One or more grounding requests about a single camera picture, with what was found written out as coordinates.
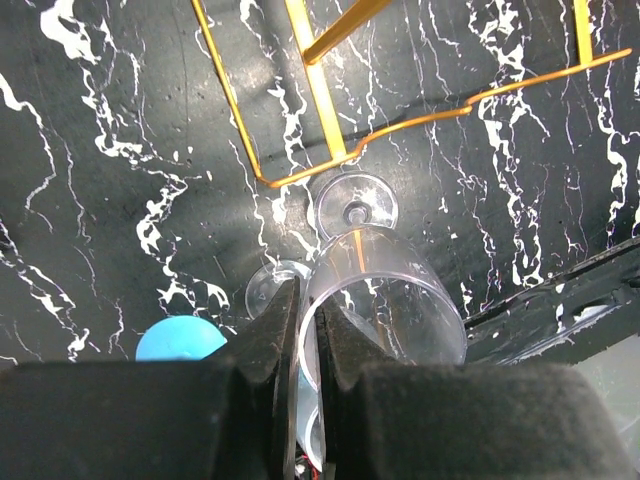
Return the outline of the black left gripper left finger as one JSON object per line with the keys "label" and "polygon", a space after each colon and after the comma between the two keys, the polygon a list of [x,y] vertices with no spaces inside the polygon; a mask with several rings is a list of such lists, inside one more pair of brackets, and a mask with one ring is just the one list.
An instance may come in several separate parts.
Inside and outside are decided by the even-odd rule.
{"label": "black left gripper left finger", "polygon": [[1,373],[5,479],[290,479],[300,283],[208,357]]}

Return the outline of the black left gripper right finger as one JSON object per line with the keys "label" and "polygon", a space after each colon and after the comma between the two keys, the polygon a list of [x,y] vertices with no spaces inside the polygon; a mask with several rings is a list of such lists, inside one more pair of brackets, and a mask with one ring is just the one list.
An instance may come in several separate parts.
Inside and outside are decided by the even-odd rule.
{"label": "black left gripper right finger", "polygon": [[586,378],[549,363],[406,365],[326,300],[314,315],[334,479],[631,479]]}

